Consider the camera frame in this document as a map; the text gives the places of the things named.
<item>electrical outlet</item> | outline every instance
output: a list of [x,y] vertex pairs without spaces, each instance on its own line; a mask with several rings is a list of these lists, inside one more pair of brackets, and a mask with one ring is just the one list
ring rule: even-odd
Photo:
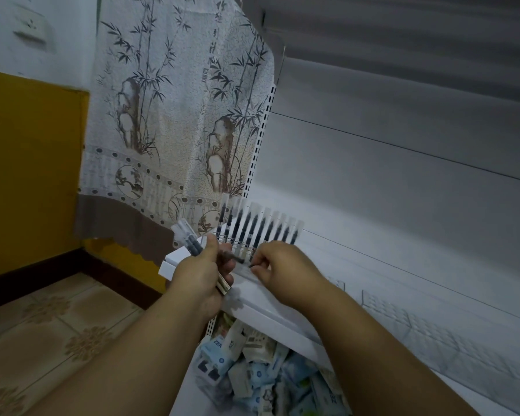
[[46,43],[46,19],[19,4],[14,4],[14,33],[25,38]]

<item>floor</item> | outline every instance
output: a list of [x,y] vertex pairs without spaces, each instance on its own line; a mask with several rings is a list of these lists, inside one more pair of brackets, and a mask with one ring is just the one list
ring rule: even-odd
[[142,313],[78,273],[0,307],[0,415],[18,416]]

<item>left hand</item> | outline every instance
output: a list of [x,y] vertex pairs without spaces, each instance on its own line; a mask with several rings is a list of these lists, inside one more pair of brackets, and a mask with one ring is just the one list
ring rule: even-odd
[[169,290],[177,291],[185,302],[196,307],[204,323],[213,318],[221,309],[222,294],[216,288],[218,272],[229,285],[233,276],[229,274],[235,268],[235,261],[225,262],[219,251],[230,251],[231,244],[218,244],[214,234],[206,235],[206,247],[197,257],[182,260],[171,281]]

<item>dark baseboard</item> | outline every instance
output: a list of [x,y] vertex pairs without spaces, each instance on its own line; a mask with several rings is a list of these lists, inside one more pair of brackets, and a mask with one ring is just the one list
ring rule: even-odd
[[149,308],[162,296],[80,248],[1,274],[0,306],[79,272],[88,274],[143,309]]
[[148,309],[162,296],[158,291],[132,278],[127,273],[122,272],[108,263],[104,263],[104,261],[93,257],[88,252],[85,253],[88,257],[85,262],[85,267],[81,271],[99,281],[104,286],[108,286],[125,299],[130,300],[137,305],[137,307]]
[[80,248],[0,275],[0,306],[81,271],[88,253]]

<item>white wall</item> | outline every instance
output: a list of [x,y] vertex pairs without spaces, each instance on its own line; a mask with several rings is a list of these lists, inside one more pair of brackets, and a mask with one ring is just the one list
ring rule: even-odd
[[[13,33],[13,3],[45,16],[46,45]],[[95,33],[96,0],[0,0],[0,71],[90,89]]]
[[250,199],[520,318],[520,179],[501,174],[520,178],[520,104],[286,59]]

